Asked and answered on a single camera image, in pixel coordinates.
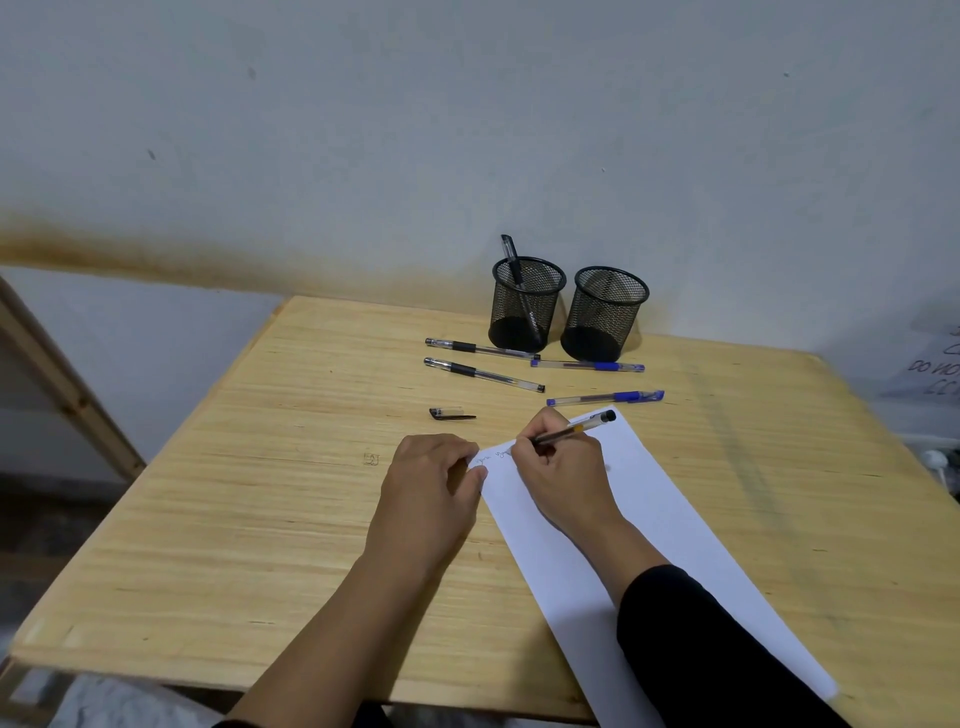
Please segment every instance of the written sign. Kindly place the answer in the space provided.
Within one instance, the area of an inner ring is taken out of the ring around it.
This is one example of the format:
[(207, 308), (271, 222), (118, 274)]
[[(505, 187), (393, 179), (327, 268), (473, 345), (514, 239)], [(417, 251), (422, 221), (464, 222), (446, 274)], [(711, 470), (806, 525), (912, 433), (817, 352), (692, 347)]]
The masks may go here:
[(960, 404), (960, 326), (930, 344), (884, 390), (882, 397), (935, 404)]

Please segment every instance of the person writing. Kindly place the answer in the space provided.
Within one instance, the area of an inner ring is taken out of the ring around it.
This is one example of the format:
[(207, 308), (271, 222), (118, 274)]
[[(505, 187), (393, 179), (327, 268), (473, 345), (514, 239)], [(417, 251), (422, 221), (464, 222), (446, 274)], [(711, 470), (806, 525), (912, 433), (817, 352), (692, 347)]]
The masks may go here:
[[(567, 425), (555, 409), (542, 409), (512, 455), (540, 511), (580, 548), (610, 594), (617, 639), (663, 722), (848, 725), (623, 518), (597, 440), (577, 434), (541, 450), (530, 442)], [(455, 435), (403, 438), (363, 553), (221, 728), (390, 726), (379, 707), (362, 703), (363, 689), (420, 593), (473, 526), (487, 469), (468, 470), (452, 494), (447, 475), (477, 451)]]

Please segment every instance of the finger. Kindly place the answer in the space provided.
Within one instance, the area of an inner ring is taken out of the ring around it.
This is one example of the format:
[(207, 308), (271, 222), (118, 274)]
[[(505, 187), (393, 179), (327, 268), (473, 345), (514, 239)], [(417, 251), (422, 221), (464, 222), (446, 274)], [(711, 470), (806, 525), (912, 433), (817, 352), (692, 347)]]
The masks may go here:
[(405, 455), (422, 455), (425, 452), (439, 448), (445, 443), (461, 441), (465, 442), (461, 437), (452, 435), (449, 432), (438, 433), (436, 435), (407, 435), (400, 441), (400, 447), (397, 448), (397, 452), (401, 452)]
[(483, 488), (483, 481), (487, 479), (487, 469), (478, 465), (476, 468), (470, 468), (464, 479), (460, 481), (460, 487), (453, 494), (453, 499), (457, 505), (463, 509), (463, 513), (468, 518), (476, 516), (477, 503), (480, 502), (480, 492)]
[(526, 438), (537, 437), (537, 435), (542, 435), (544, 432), (556, 432), (557, 430), (564, 429), (564, 427), (569, 424), (570, 421), (556, 409), (553, 407), (544, 407), (534, 415), (534, 419), (527, 423), (527, 426), (520, 431), (519, 436)]
[(579, 451), (582, 454), (584, 445), (589, 448), (599, 448), (600, 441), (595, 437), (590, 437), (585, 432), (567, 435), (553, 444), (554, 456), (552, 459), (557, 461), (563, 460), (571, 452), (575, 453)]
[(480, 447), (470, 440), (464, 440), (455, 435), (451, 435), (451, 437), (453, 437), (453, 440), (442, 443), (432, 450), (432, 456), (437, 458), (445, 471), (450, 470), (457, 460), (464, 458), (467, 461), (472, 460), (473, 456), (480, 450)]
[(516, 438), (514, 446), (510, 448), (510, 454), (514, 457), (516, 469), (524, 483), (530, 482), (535, 475), (542, 473), (546, 467), (543, 458), (534, 449), (533, 443), (525, 437)]

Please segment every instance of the white paper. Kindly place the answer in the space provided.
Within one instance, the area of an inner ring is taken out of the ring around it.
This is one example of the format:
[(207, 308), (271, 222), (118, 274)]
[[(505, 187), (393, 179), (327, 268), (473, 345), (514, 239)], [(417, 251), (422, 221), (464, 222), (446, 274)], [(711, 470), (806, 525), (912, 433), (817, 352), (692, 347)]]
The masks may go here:
[(944, 330), (886, 382), (881, 397), (960, 406), (960, 325)]
[[(814, 692), (825, 700), (833, 697), (836, 683), (763, 598), (622, 415), (618, 412), (614, 422), (589, 434), (603, 445), (607, 475), (623, 515)], [(490, 472), (484, 500), (593, 714), (603, 728), (662, 726), (617, 644), (616, 611), (607, 591), (583, 554), (530, 498), (510, 454), (512, 445), (513, 441), (482, 450), (470, 465), (482, 462)], [(745, 699), (750, 699), (746, 696), (750, 687), (743, 686)]]

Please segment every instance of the pencil holder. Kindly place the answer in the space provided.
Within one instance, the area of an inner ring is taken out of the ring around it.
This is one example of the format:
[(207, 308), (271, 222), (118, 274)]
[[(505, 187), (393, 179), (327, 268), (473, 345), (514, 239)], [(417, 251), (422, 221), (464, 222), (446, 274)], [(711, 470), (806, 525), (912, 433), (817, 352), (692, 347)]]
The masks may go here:
[(493, 266), (493, 310), (490, 340), (501, 349), (539, 352), (546, 346), (557, 297), (566, 274), (538, 257), (519, 256), (522, 283), (514, 281), (507, 258)]
[(580, 361), (616, 361), (640, 304), (650, 298), (647, 284), (626, 271), (603, 266), (583, 268), (573, 280), (577, 290), (561, 346)]

